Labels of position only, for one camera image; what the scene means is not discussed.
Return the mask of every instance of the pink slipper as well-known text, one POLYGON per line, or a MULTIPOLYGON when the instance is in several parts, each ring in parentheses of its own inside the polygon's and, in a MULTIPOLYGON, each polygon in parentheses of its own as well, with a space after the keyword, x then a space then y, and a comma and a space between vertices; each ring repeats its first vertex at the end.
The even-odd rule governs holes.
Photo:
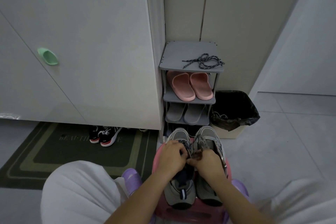
POLYGON ((172 87, 173 91, 182 101, 193 101, 195 99, 195 92, 189 84, 189 75, 185 72, 168 71, 167 81, 172 87))
POLYGON ((190 85, 200 100, 210 100, 213 97, 207 73, 188 73, 190 85))

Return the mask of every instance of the cabinet door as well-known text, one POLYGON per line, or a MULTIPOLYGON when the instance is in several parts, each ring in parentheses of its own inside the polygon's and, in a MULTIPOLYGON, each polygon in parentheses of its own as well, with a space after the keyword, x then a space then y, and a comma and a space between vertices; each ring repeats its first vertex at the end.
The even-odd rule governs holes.
POLYGON ((0 117, 85 124, 79 112, 1 14, 0 117))
POLYGON ((0 0, 0 9, 83 115, 96 125, 160 129, 147 0, 0 0))

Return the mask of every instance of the sneaker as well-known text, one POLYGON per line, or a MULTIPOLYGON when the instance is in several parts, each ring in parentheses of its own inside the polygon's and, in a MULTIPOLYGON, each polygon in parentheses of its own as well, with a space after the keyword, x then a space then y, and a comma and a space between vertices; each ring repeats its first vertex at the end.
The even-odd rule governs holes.
MULTIPOLYGON (((219 140, 219 137, 217 136, 214 129, 210 126, 203 126, 198 130, 195 137, 195 144, 192 144, 191 151, 196 152, 202 147, 209 147, 220 157, 225 175, 227 177, 228 172, 225 163, 225 152, 221 141, 219 140)), ((196 178, 195 183, 197 197, 202 200, 203 203, 214 207, 223 205, 219 197, 216 195, 216 192, 200 175, 198 175, 198 177, 196 178)))
POLYGON ((101 126, 89 126, 89 138, 91 143, 99 143, 98 133, 101 130, 101 126))
MULTIPOLYGON (((168 140, 177 140, 183 143, 190 158, 190 138, 184 128, 177 128, 168 137, 168 140)), ((196 191, 193 182, 194 168, 186 164, 180 172, 178 172, 173 179, 167 184, 164 189, 164 194, 167 203, 177 210, 185 210, 190 208, 195 202, 196 191)))
POLYGON ((112 145, 117 139, 117 135, 122 128, 119 127, 103 127, 99 132, 100 145, 107 147, 112 145))

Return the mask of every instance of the white pants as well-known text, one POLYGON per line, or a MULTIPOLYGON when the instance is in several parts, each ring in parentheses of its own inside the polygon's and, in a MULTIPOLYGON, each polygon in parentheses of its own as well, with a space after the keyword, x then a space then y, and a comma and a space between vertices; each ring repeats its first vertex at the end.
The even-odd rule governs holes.
MULTIPOLYGON (((67 163, 44 184, 42 223, 101 224, 127 197, 124 179, 111 179, 102 166, 86 161, 67 163)), ((275 223, 335 224, 336 185, 324 180, 293 181, 260 210, 275 223)))

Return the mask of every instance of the human hand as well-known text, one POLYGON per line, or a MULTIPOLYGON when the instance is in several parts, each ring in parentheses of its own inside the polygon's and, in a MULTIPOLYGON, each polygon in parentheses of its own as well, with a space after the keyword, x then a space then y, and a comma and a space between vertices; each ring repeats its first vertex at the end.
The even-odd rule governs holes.
POLYGON ((213 150, 204 150, 200 160, 189 158, 187 159, 187 163, 196 167, 199 175, 202 176, 209 185, 218 178, 224 177, 226 179, 221 159, 213 150))
POLYGON ((188 153, 184 145, 176 140, 170 140, 162 146, 157 170, 166 174, 167 178, 171 180, 177 172, 183 169, 187 157, 188 153))

